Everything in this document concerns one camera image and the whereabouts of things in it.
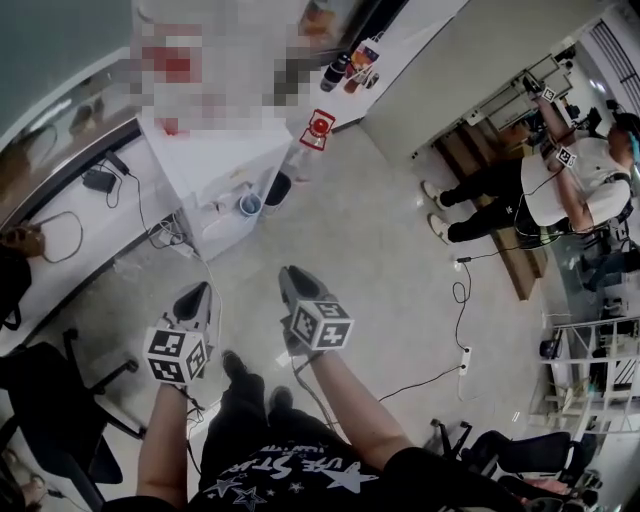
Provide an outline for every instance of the power strip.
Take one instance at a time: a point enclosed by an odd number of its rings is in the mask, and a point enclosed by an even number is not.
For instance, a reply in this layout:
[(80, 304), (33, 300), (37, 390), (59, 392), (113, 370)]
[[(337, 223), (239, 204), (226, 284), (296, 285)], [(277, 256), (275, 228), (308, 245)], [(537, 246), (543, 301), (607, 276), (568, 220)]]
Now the power strip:
[(471, 347), (464, 347), (464, 352), (462, 352), (462, 361), (460, 362), (460, 370), (458, 371), (461, 377), (464, 377), (469, 371), (470, 362), (471, 362)]

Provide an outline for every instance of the white sneaker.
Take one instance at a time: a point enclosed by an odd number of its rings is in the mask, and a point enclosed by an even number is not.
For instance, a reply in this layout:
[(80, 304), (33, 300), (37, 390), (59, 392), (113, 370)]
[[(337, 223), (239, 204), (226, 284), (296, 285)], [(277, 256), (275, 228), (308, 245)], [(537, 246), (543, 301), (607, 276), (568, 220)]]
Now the white sneaker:
[(420, 188), (425, 193), (425, 195), (434, 203), (436, 203), (436, 206), (442, 211), (449, 208), (448, 206), (445, 206), (440, 202), (440, 195), (442, 194), (442, 192), (444, 192), (443, 190), (440, 190), (438, 187), (432, 185), (428, 181), (422, 181), (420, 183)]
[(429, 227), (433, 230), (433, 232), (442, 240), (445, 244), (449, 245), (451, 240), (449, 240), (449, 226), (451, 224), (447, 224), (437, 215), (430, 213), (427, 215), (427, 222), (429, 223)]

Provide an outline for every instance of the cable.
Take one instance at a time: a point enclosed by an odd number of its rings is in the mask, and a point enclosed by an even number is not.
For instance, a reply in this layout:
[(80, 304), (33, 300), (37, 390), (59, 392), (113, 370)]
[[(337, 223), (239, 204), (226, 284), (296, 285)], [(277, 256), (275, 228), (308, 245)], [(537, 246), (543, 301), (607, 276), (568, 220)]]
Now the cable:
[[(469, 276), (469, 290), (467, 291), (462, 281), (456, 281), (455, 283), (453, 283), (453, 286), (451, 286), (451, 292), (453, 293), (454, 300), (458, 304), (462, 304), (462, 309), (460, 310), (460, 315), (458, 315), (458, 321), (456, 322), (456, 330), (455, 330), (456, 345), (458, 345), (463, 352), (468, 352), (469, 349), (466, 347), (463, 347), (460, 344), (460, 341), (458, 340), (458, 328), (460, 327), (460, 320), (462, 320), (462, 314), (464, 313), (464, 310), (467, 307), (467, 302), (469, 302), (469, 299), (471, 298), (471, 273), (467, 268), (467, 264), (464, 262), (461, 262), (461, 263), (464, 266), (464, 269), (467, 271), (467, 275)], [(462, 299), (458, 298), (458, 296), (456, 295), (456, 285), (462, 288)]]
[(100, 164), (100, 169), (106, 169), (107, 171), (109, 171), (111, 174), (115, 176), (115, 178), (119, 182), (118, 189), (116, 190), (116, 204), (114, 204), (113, 206), (109, 204), (109, 193), (107, 193), (107, 197), (106, 197), (107, 207), (109, 207), (109, 209), (111, 210), (114, 210), (115, 208), (118, 207), (118, 204), (120, 203), (120, 190), (122, 189), (123, 180), (114, 171), (112, 171), (109, 167), (106, 166), (106, 160)]
[[(149, 238), (149, 243), (151, 244), (151, 246), (154, 249), (166, 249), (167, 247), (173, 247), (176, 245), (182, 245), (183, 243), (185, 243), (186, 241), (186, 234), (185, 233), (172, 233), (172, 238), (171, 238), (171, 242), (165, 245), (156, 245), (153, 243), (153, 238), (151, 238), (153, 235), (155, 235), (157, 233), (153, 233), (152, 230), (149, 230), (147, 228), (147, 225), (144, 221), (144, 214), (142, 213), (142, 190), (141, 190), (141, 185), (140, 185), (140, 180), (133, 175), (132, 172), (129, 172), (128, 174), (129, 176), (131, 176), (134, 180), (136, 180), (136, 184), (138, 186), (138, 210), (140, 211), (140, 220), (142, 221), (142, 227), (145, 230), (145, 233), (147, 234), (147, 237)], [(179, 237), (179, 241), (174, 242), (173, 237)]]
[(61, 500), (69, 500), (73, 504), (73, 506), (76, 507), (78, 510), (81, 510), (82, 512), (89, 512), (86, 508), (82, 508), (75, 501), (73, 501), (71, 498), (69, 498), (69, 496), (66, 496), (66, 495), (62, 494), (60, 491), (56, 491), (55, 489), (47, 489), (47, 494), (49, 496), (51, 496), (52, 498), (58, 498), (58, 499), (61, 499)]
[(57, 215), (54, 215), (52, 217), (49, 217), (48, 219), (45, 219), (41, 222), (39, 222), (37, 224), (37, 226), (43, 226), (44, 224), (47, 224), (48, 222), (51, 222), (52, 220), (57, 219), (58, 217), (62, 217), (63, 215), (71, 215), (72, 217), (74, 217), (77, 221), (78, 221), (78, 226), (80, 227), (80, 241), (78, 242), (78, 247), (76, 247), (73, 252), (71, 254), (69, 254), (68, 256), (65, 256), (64, 258), (60, 258), (59, 260), (51, 260), (49, 259), (49, 257), (46, 254), (42, 254), (42, 257), (44, 258), (44, 260), (48, 263), (61, 263), (63, 261), (66, 261), (70, 258), (73, 258), (76, 254), (78, 254), (78, 251), (80, 251), (80, 247), (82, 247), (82, 242), (84, 241), (84, 228), (82, 227), (82, 222), (80, 222), (80, 219), (78, 218), (78, 216), (73, 213), (72, 211), (64, 211), (64, 212), (60, 212)]
[(318, 398), (318, 395), (315, 394), (313, 389), (311, 389), (309, 387), (309, 385), (304, 380), (302, 380), (302, 377), (300, 377), (300, 372), (302, 370), (304, 370), (304, 368), (307, 367), (307, 365), (310, 363), (310, 361), (307, 362), (306, 364), (303, 364), (302, 366), (300, 366), (300, 368), (294, 368), (294, 366), (293, 366), (293, 357), (291, 357), (290, 360), (291, 360), (291, 370), (293, 371), (293, 376), (298, 381), (298, 384), (300, 384), (300, 387), (302, 389), (304, 389), (307, 393), (309, 393), (311, 395), (311, 398), (313, 398), (315, 400), (316, 404), (318, 404), (318, 407), (320, 408), (320, 411), (322, 412), (322, 415), (324, 416), (324, 419), (326, 421), (326, 425), (333, 432), (336, 432), (336, 428), (333, 426), (334, 422), (331, 420), (331, 416), (329, 415), (329, 412), (327, 411), (326, 407), (320, 401), (320, 399)]
[[(194, 420), (193, 418), (189, 418), (189, 415), (192, 414), (193, 412), (196, 413), (197, 420)], [(194, 422), (193, 425), (191, 425), (191, 427), (189, 428), (189, 432), (187, 434), (187, 452), (189, 453), (189, 457), (191, 458), (191, 463), (193, 464), (193, 467), (196, 468), (196, 471), (198, 472), (199, 475), (202, 475), (202, 472), (200, 471), (198, 464), (196, 464), (196, 459), (193, 456), (193, 450), (191, 449), (191, 431), (204, 421), (204, 416), (200, 412), (200, 409), (198, 409), (197, 407), (194, 407), (187, 413), (187, 421)]]
[(405, 386), (404, 388), (400, 388), (399, 390), (394, 391), (393, 393), (389, 393), (388, 395), (385, 395), (382, 398), (378, 399), (378, 402), (382, 402), (383, 400), (386, 400), (387, 398), (391, 398), (392, 396), (395, 396), (398, 393), (406, 391), (407, 389), (413, 389), (413, 388), (417, 388), (417, 387), (420, 387), (420, 386), (424, 386), (425, 384), (431, 384), (432, 382), (435, 382), (436, 380), (438, 380), (440, 377), (444, 377), (448, 373), (454, 372), (454, 371), (456, 371), (456, 370), (458, 370), (460, 368), (462, 368), (462, 365), (458, 365), (458, 366), (456, 366), (454, 368), (451, 368), (450, 370), (442, 372), (437, 377), (434, 377), (433, 379), (427, 380), (425, 382), (420, 382), (419, 384), (412, 384), (411, 386)]

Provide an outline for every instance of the hand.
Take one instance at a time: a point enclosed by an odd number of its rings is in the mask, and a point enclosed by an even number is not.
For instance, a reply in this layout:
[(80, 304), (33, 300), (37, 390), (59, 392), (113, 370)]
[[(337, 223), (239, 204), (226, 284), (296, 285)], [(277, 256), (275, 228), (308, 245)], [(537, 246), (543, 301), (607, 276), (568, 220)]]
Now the hand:
[(287, 352), (291, 357), (296, 356), (310, 356), (313, 351), (306, 343), (303, 343), (298, 337), (291, 332), (291, 322), (293, 321), (293, 315), (289, 315), (280, 323), (284, 327), (282, 330), (282, 336), (284, 337), (284, 344), (287, 347)]

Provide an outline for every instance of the leg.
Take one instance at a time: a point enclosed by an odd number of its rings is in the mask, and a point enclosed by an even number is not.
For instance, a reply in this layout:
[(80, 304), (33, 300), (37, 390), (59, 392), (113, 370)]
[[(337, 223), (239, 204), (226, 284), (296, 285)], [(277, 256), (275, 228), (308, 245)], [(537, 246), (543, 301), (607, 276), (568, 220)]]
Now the leg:
[(516, 210), (517, 206), (514, 208), (509, 201), (496, 199), (474, 213), (469, 220), (449, 226), (447, 237), (451, 242), (464, 242), (482, 238), (498, 229), (513, 227)]
[(293, 408), (293, 396), (284, 386), (274, 390), (269, 400), (269, 425), (282, 435), (308, 436), (310, 439), (334, 437), (341, 440), (318, 418)]
[(483, 194), (499, 197), (514, 187), (522, 187), (521, 169), (522, 160), (498, 162), (492, 167), (473, 173), (453, 190), (443, 192), (440, 201), (444, 206), (453, 206), (469, 199), (477, 199)]
[(264, 381), (249, 373), (235, 376), (222, 395), (220, 412), (209, 425), (202, 450), (200, 488), (212, 485), (222, 471), (259, 450), (267, 432)]

